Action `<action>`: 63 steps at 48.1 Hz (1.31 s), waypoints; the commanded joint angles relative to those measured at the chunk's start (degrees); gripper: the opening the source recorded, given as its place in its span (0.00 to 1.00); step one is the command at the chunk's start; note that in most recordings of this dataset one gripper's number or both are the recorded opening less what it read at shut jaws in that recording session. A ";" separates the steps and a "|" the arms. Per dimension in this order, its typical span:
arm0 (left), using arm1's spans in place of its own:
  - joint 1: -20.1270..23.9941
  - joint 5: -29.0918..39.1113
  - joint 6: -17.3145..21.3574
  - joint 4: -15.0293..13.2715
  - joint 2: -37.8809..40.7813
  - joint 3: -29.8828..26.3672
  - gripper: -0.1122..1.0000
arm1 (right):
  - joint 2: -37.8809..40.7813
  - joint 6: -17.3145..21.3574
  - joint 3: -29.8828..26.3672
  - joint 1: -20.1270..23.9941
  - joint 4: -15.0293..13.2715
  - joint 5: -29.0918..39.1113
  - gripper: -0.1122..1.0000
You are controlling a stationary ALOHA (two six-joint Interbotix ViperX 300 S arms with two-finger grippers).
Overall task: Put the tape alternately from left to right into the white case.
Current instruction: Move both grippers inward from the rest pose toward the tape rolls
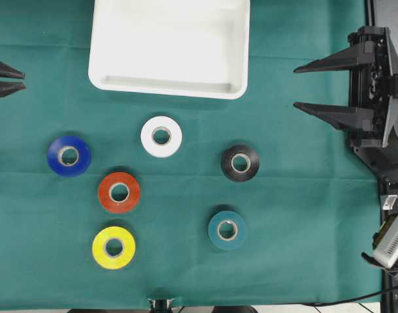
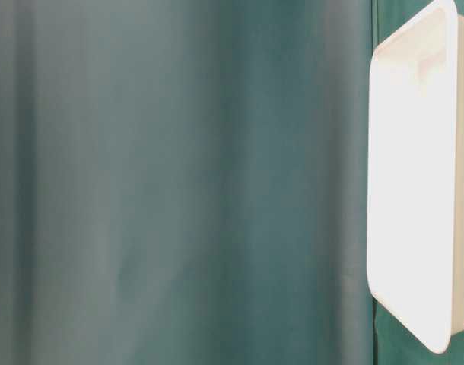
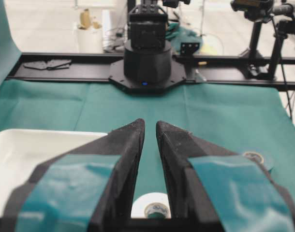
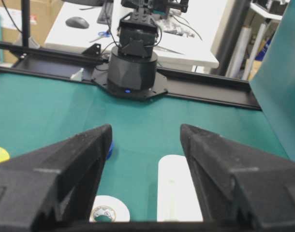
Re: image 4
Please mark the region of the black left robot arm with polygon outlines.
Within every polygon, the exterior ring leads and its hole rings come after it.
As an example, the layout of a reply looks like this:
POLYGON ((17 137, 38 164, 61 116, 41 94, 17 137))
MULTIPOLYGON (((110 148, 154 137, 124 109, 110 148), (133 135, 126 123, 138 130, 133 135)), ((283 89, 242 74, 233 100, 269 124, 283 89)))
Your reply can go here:
POLYGON ((123 0, 132 8, 119 21, 119 42, 111 49, 107 70, 94 69, 91 80, 110 94, 144 101, 167 94, 167 78, 157 72, 158 56, 153 48, 162 39, 162 29, 152 14, 167 15, 169 9, 186 12, 188 1, 123 0))

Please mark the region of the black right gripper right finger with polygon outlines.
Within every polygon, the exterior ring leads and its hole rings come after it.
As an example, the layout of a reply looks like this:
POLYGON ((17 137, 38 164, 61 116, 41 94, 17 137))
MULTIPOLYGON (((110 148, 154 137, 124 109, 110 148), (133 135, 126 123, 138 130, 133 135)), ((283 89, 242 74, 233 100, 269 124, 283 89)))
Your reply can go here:
POLYGON ((189 124, 180 142, 205 221, 295 229, 295 162, 189 124))

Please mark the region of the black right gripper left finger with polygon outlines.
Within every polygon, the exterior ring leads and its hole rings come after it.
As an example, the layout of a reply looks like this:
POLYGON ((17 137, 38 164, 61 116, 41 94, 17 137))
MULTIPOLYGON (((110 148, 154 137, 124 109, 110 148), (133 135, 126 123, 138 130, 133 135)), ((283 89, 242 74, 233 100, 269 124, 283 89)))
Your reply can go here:
POLYGON ((89 216, 108 124, 0 163, 0 229, 97 229, 89 216))

